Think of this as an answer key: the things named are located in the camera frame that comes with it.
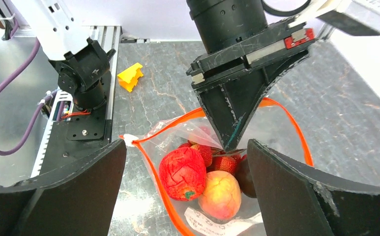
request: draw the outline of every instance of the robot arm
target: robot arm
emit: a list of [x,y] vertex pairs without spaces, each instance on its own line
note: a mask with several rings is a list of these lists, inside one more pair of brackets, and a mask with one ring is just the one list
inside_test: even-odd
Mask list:
[[106,102],[101,77],[110,69],[114,50],[104,52],[77,24],[62,0],[14,0],[51,65],[58,86],[73,96],[78,110],[94,110]]

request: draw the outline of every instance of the plastic bag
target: plastic bag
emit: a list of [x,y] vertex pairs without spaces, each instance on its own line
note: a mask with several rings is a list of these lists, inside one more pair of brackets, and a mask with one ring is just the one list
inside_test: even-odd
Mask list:
[[[158,193],[177,230],[187,235],[235,236],[257,235],[264,231],[257,199],[242,194],[236,216],[229,221],[217,220],[204,213],[197,199],[182,202],[171,199],[161,184],[158,167],[165,155],[187,140],[221,149],[213,128],[201,108],[157,123],[146,135],[121,135],[130,147],[137,147],[151,174]],[[303,163],[313,165],[304,136],[290,113],[279,103],[264,98],[238,145],[246,149],[249,139],[258,139],[271,148]]]

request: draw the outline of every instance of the fake peach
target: fake peach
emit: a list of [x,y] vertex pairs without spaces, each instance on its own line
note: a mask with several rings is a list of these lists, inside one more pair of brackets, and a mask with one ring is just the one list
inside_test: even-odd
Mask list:
[[230,220],[239,211],[242,198],[236,178],[225,171],[207,173],[204,192],[199,196],[200,208],[219,220]]

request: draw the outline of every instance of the orange wire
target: orange wire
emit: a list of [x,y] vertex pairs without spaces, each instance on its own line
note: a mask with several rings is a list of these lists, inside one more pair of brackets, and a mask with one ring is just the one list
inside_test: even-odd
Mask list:
[[73,112],[73,113],[70,113],[66,116],[61,117],[61,119],[67,119],[67,118],[74,117],[74,116],[83,116],[83,115],[89,115],[89,114],[91,114],[91,112],[87,112],[87,110],[85,110],[83,112]]

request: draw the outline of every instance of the gray marble surface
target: gray marble surface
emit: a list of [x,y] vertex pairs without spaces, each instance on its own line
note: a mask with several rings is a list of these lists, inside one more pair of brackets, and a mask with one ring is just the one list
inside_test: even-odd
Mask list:
[[[118,73],[139,62],[145,76],[132,93],[117,85],[114,139],[144,135],[159,120],[199,106],[185,71],[204,53],[201,42],[120,44],[119,52]],[[316,168],[380,186],[380,99],[331,44],[315,43],[312,57],[285,75],[269,97],[299,123]],[[136,148],[128,149],[109,235],[179,235]]]

